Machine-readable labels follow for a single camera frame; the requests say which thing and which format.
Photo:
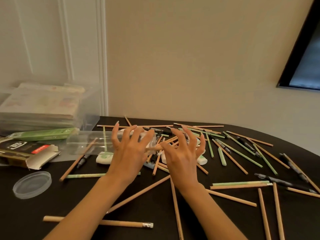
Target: forearm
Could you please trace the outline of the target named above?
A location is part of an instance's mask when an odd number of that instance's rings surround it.
[[[103,216],[125,190],[126,184],[100,178],[81,202],[44,240],[89,240]]]
[[[197,216],[209,240],[247,240],[201,184],[181,194]]]

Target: person's left hand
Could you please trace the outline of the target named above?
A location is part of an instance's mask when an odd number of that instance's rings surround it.
[[[137,125],[130,126],[124,130],[122,140],[119,142],[118,129],[119,123],[112,130],[111,140],[114,154],[106,176],[115,177],[122,180],[126,185],[129,185],[134,181],[147,160],[145,149],[154,135],[154,130],[149,130],[141,141],[138,142],[140,133],[144,132],[144,129],[137,127]]]

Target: television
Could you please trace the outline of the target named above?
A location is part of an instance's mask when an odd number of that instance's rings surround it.
[[[277,87],[320,90],[320,0],[314,0]]]

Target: black table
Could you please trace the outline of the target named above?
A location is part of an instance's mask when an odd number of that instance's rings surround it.
[[[117,121],[120,125],[127,125],[124,118],[101,117],[98,125],[114,125]],[[173,121],[129,119],[134,125],[172,125]],[[178,122],[187,125],[201,125],[201,123]],[[232,131],[257,140],[262,140],[271,144],[273,147],[260,144],[274,156],[279,153],[286,153],[312,181],[320,186],[320,157],[289,142],[279,138],[264,134],[255,130],[246,129],[233,125],[225,125],[223,128],[210,128],[214,131]],[[246,150],[242,149],[235,142],[223,140],[230,146],[239,150],[243,154],[253,158]],[[238,181],[257,181],[259,180],[254,173],[262,173],[274,176],[265,162],[255,157],[254,159],[263,165],[259,168],[243,157],[232,153],[235,160],[246,171],[245,175],[229,158],[226,157],[227,166],[223,167],[218,155],[217,146],[211,143],[214,159],[210,157],[208,145],[204,156],[208,163],[203,167],[209,172],[205,175],[198,169],[198,181],[207,189],[212,183],[219,182],[238,182]],[[298,178],[297,174],[286,169],[274,159],[266,156],[274,169],[278,172],[278,178],[292,183],[304,183]],[[0,167],[0,238],[1,239],[42,239],[57,223],[42,222],[45,215],[66,216],[78,202],[93,187],[97,178],[78,178],[66,179],[60,182],[59,178],[69,168],[73,161],[47,163],[42,170],[48,171],[52,176],[51,186],[42,194],[21,200],[14,196],[12,188],[16,181],[27,174],[35,172],[19,167]],[[89,157],[87,163],[73,173],[105,173],[108,165],[100,165],[95,162],[95,156]],[[128,186],[124,193],[118,198],[116,203],[126,199],[134,193],[144,189],[152,183],[164,178],[168,174],[162,170],[157,170],[153,177],[149,168],[141,169],[141,176]],[[258,207],[247,206],[225,198],[213,196],[214,200],[222,210],[230,217],[235,225],[246,235],[249,240],[265,239],[259,197],[257,188],[244,189],[224,189],[218,190],[234,197],[242,198],[258,204]],[[271,237],[273,240],[279,239],[278,225],[275,211],[274,195],[272,187],[262,187],[264,196]],[[278,194],[281,206],[284,233],[287,240],[300,239],[319,239],[320,236],[320,199],[290,192],[284,187],[278,186]],[[192,210],[185,202],[177,190],[178,206],[181,217],[181,224],[184,238],[206,239],[206,236]],[[105,216],[106,220],[134,221],[134,222],[153,222],[153,229],[125,228],[116,226],[99,226],[93,239],[179,239],[177,223],[174,212],[173,198],[170,188],[170,181],[158,185],[154,189],[139,196],[131,202],[125,204],[114,212]]]

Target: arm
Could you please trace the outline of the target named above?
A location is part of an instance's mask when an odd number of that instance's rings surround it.
[[[120,143],[118,128],[117,123],[112,130],[114,155],[108,172],[44,240],[91,239],[106,212],[137,176],[147,159],[144,149],[153,137],[154,130],[149,130],[138,143],[139,135],[144,129],[131,126],[123,132]]]
[[[196,137],[187,128],[182,128],[190,138],[189,145],[183,133],[174,128],[171,130],[178,137],[178,149],[161,143],[174,185],[192,208],[209,240],[247,240],[206,192],[203,185],[198,183],[196,163],[197,158],[205,150],[204,136],[201,135],[200,147],[196,149]]]

